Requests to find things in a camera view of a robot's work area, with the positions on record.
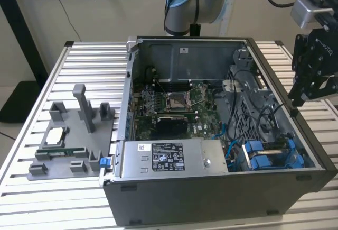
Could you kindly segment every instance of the gray post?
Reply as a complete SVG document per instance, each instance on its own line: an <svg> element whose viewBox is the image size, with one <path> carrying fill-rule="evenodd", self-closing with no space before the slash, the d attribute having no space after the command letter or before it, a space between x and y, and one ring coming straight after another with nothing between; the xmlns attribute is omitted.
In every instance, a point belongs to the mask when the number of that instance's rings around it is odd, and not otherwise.
<svg viewBox="0 0 338 230"><path fill-rule="evenodd" d="M76 84L73 89L73 96L78 100L80 105L81 116L86 124L89 133L93 133L95 130L94 123L92 121L92 110L89 108L86 97L86 87L84 84Z"/></svg>

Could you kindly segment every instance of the white sticker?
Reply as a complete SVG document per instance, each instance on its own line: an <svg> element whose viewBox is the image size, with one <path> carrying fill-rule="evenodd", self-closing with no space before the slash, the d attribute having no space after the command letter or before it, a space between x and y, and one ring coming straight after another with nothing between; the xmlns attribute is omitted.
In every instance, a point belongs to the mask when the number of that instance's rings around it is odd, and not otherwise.
<svg viewBox="0 0 338 230"><path fill-rule="evenodd" d="M188 54L188 48L180 48L180 54Z"/></svg>
<svg viewBox="0 0 338 230"><path fill-rule="evenodd" d="M151 144L138 144L138 151L150 151Z"/></svg>

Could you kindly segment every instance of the barcode sticker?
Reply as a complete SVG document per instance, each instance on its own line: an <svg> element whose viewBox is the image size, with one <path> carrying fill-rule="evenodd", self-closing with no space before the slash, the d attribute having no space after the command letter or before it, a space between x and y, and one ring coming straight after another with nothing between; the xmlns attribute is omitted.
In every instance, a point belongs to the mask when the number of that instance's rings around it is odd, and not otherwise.
<svg viewBox="0 0 338 230"><path fill-rule="evenodd" d="M138 144L138 151L150 151L151 144Z"/></svg>

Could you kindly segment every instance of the black pole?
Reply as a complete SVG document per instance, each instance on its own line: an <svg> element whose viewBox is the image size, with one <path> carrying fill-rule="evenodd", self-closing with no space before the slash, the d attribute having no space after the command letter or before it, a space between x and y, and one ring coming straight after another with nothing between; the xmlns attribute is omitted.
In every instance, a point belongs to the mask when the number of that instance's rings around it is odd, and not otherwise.
<svg viewBox="0 0 338 230"><path fill-rule="evenodd" d="M35 76L36 82L42 89L47 81L47 71L36 48L30 30L21 13L16 0L0 0L1 8L10 24L12 31L25 55Z"/></svg>
<svg viewBox="0 0 338 230"><path fill-rule="evenodd" d="M23 123L46 83L48 74L17 1L0 0L0 6L36 79L17 84L0 110L0 122Z"/></svg>

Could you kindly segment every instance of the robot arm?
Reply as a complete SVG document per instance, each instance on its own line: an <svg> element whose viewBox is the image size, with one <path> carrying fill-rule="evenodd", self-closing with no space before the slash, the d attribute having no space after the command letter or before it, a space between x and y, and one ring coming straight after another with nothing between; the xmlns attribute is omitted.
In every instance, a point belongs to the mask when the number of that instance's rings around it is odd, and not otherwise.
<svg viewBox="0 0 338 230"><path fill-rule="evenodd" d="M185 36L191 24L212 23L222 18L226 0L167 0L164 29L173 36Z"/></svg>
<svg viewBox="0 0 338 230"><path fill-rule="evenodd" d="M289 98L294 106L338 93L338 0L296 0L291 16L309 35L297 35Z"/></svg>

